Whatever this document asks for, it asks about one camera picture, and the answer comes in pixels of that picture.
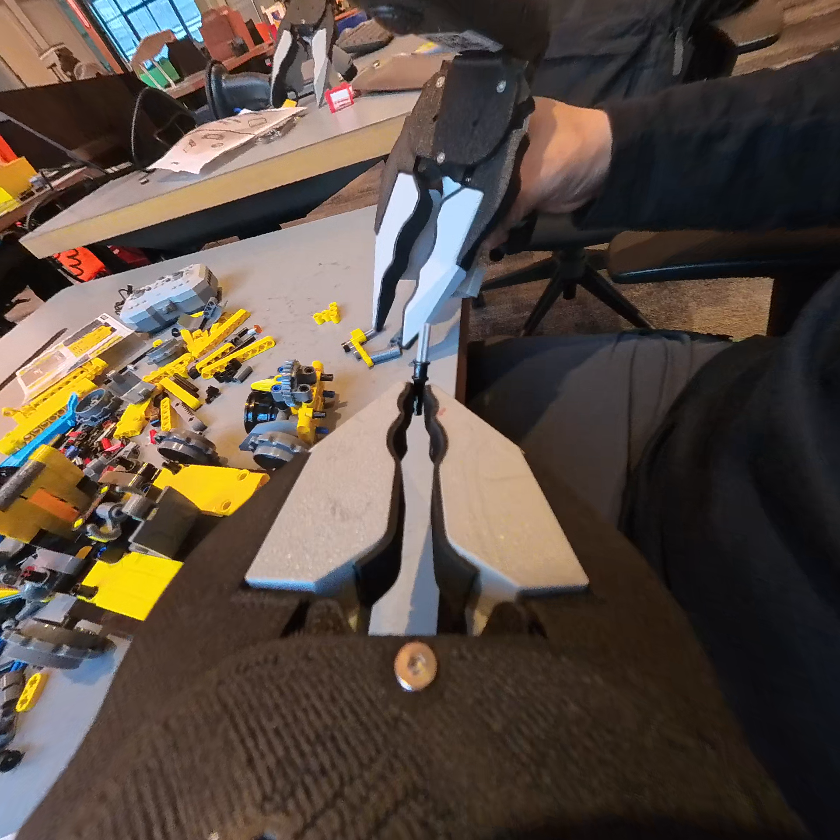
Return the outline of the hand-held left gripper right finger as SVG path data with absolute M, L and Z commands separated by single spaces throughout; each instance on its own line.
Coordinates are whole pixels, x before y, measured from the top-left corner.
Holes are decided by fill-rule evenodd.
M 424 415 L 444 610 L 585 591 L 589 578 L 520 447 L 434 385 Z

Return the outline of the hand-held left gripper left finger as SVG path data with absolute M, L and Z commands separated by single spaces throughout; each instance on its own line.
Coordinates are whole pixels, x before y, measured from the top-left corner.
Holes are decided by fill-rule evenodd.
M 246 573 L 261 590 L 328 597 L 369 617 L 412 617 L 418 573 L 418 423 L 410 385 L 318 443 Z

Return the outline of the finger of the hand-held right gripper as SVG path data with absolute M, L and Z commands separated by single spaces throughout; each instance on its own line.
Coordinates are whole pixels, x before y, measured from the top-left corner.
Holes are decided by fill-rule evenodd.
M 374 242 L 372 326 L 381 332 L 413 248 L 430 218 L 430 195 L 414 173 L 401 172 L 385 207 Z
M 482 197 L 480 191 L 461 186 L 442 199 L 434 219 L 431 249 L 403 310 L 403 348 L 420 337 L 467 278 L 468 270 L 460 266 L 459 255 L 476 221 Z

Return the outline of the small yellow toy beam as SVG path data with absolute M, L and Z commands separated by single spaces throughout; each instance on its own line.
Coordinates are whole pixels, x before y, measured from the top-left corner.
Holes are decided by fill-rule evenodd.
M 400 359 L 403 350 L 396 339 L 392 340 L 385 349 L 370 352 L 366 345 L 374 336 L 379 334 L 377 329 L 353 329 L 350 337 L 342 343 L 345 353 L 351 354 L 357 361 L 361 361 L 368 369 L 389 361 Z

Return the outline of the pile of toy parts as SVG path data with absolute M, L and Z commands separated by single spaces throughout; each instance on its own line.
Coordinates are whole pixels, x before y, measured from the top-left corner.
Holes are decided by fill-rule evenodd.
M 18 466 L 41 444 L 69 446 L 69 456 L 80 459 L 86 456 L 94 434 L 98 434 L 98 446 L 110 453 L 148 427 L 151 439 L 156 430 L 172 430 L 178 414 L 194 429 L 203 429 L 196 411 L 215 398 L 212 382 L 246 380 L 251 372 L 248 363 L 276 346 L 274 338 L 249 319 L 250 312 L 239 309 L 223 313 L 208 326 L 204 319 L 199 329 L 176 326 L 169 337 L 153 341 L 122 367 L 106 359 L 118 343 L 31 400 L 23 395 L 19 407 L 2 409 L 2 416 L 12 424 L 6 433 L 16 425 L 18 413 L 27 413 L 64 389 L 80 388 L 79 397 L 70 398 L 63 416 L 15 454 L 2 456 L 2 465 Z

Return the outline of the person's right forearm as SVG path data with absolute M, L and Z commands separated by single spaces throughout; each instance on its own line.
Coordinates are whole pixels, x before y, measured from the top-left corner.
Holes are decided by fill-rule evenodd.
M 582 229 L 837 226 L 839 54 L 604 106 L 612 159 Z

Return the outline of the grey desk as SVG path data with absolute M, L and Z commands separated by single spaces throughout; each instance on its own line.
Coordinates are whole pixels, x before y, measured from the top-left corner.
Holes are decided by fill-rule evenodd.
M 10 377 L 2 390 L 2 407 L 22 405 L 23 395 L 14 375 L 27 358 L 53 343 L 55 333 L 63 328 L 73 333 L 94 317 L 110 312 L 119 288 L 142 287 L 184 266 L 201 263 L 220 280 L 230 307 L 249 310 L 254 321 L 277 341 L 275 349 L 255 361 L 255 377 L 277 372 L 280 363 L 289 359 L 322 361 L 335 376 L 339 404 L 331 416 L 340 426 L 388 387 L 411 375 L 411 352 L 368 371 L 340 348 L 352 329 L 371 326 L 374 215 L 374 207 L 334 215 L 62 291 L 2 337 L 2 382 Z M 339 303 L 341 323 L 317 326 L 312 314 L 331 301 Z M 432 333 L 430 382 L 440 384 L 448 393 L 457 393 L 459 321 L 460 304 L 450 302 Z M 246 385 L 228 385 L 201 412 L 209 426 L 207 435 L 231 466 L 253 464 L 246 452 L 238 450 L 245 435 L 242 412 L 246 390 Z M 406 501 L 428 501 L 424 482 L 431 478 L 432 466 L 422 421 L 411 423 L 407 439 L 409 449 L 403 462 Z M 426 635 L 436 629 L 438 596 L 431 537 L 427 526 L 421 524 L 422 516 L 418 513 L 415 519 L 412 514 L 406 525 L 402 570 L 393 588 L 373 609 L 373 634 Z M 127 678 L 130 688 L 138 680 L 141 697 L 148 696 L 146 687 L 151 680 L 135 678 L 128 664 L 135 653 L 133 643 L 146 628 L 134 624 L 136 632 L 131 622 L 131 629 L 117 631 L 130 635 L 118 635 L 113 651 L 49 677 L 35 709 L 23 715 L 15 739 L 15 746 L 25 753 L 23 762 L 2 773 L 2 838 L 14 836 L 57 782 L 118 677 Z

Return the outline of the person's right hand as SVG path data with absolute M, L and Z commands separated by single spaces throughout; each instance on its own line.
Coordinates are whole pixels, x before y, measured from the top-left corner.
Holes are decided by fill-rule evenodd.
M 569 214 L 588 204 L 602 188 L 612 155 L 613 130 L 606 111 L 535 98 L 518 193 L 489 236 L 488 247 L 501 247 L 531 214 Z

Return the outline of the yellow grey wheel assembly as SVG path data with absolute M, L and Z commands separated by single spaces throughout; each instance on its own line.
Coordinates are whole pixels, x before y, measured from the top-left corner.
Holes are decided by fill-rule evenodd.
M 329 434 L 324 425 L 335 391 L 323 363 L 288 360 L 273 377 L 255 382 L 244 408 L 245 438 L 239 449 L 262 469 L 274 470 L 306 455 Z

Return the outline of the black grey pistol-shaped device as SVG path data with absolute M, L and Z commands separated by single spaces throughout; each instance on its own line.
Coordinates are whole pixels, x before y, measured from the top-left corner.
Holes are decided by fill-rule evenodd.
M 313 94 L 323 105 L 335 40 L 333 2 L 286 1 L 272 58 L 269 103 L 278 109 Z

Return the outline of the white paper sheet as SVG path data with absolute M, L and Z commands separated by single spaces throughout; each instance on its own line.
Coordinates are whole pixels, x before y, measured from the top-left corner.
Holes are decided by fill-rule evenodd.
M 241 110 L 232 117 L 198 126 L 178 140 L 158 161 L 147 164 L 146 168 L 151 172 L 200 174 L 204 168 L 226 155 L 285 129 L 307 111 L 302 106 Z

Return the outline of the long grey table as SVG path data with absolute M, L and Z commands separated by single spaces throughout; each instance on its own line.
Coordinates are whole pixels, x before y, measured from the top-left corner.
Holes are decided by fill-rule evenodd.
M 207 241 L 246 238 L 307 216 L 392 150 L 418 90 L 366 93 L 331 112 L 306 110 L 279 138 L 255 142 L 198 174 L 132 173 L 59 213 L 21 244 L 45 258 L 91 245 L 176 256 Z

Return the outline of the yellow black toy vehicle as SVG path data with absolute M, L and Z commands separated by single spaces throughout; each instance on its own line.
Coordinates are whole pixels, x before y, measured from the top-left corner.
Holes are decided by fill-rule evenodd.
M 252 469 L 108 458 L 82 469 L 57 446 L 2 459 L 2 772 L 18 717 L 49 674 L 112 650 L 102 616 L 141 622 L 191 544 L 268 481 Z

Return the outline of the grey toy battery box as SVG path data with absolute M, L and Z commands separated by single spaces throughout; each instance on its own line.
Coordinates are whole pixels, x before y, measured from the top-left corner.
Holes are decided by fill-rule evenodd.
M 203 264 L 192 264 L 133 288 L 122 301 L 117 317 L 137 333 L 156 333 L 181 316 L 203 311 L 217 299 L 218 278 Z

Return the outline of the black office chair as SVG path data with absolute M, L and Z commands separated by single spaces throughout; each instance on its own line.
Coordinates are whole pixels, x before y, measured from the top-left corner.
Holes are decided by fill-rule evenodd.
M 720 278 L 773 280 L 767 334 L 787 333 L 822 284 L 838 272 L 839 229 L 817 227 L 732 233 L 713 230 L 620 232 L 582 230 L 568 215 L 532 216 L 510 234 L 502 256 L 550 253 L 549 258 L 487 282 L 482 291 L 547 280 L 523 323 L 530 336 L 553 304 L 582 288 L 638 329 L 653 329 L 619 285 Z

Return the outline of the blue brick separator tool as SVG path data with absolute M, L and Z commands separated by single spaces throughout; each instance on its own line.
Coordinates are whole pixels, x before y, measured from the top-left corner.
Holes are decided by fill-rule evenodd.
M 14 428 L 1 437 L 2 456 L 13 455 L 24 445 L 35 438 L 48 425 L 67 411 L 67 405 L 72 396 L 79 397 L 79 387 L 71 387 L 58 392 L 28 409 L 27 413 L 18 413 L 19 417 Z

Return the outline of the yellow black sticker sheet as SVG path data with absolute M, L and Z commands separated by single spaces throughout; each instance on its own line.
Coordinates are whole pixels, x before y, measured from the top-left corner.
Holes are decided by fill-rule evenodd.
M 78 331 L 62 334 L 15 374 L 26 401 L 38 396 L 69 373 L 110 350 L 134 330 L 119 318 L 103 313 Z

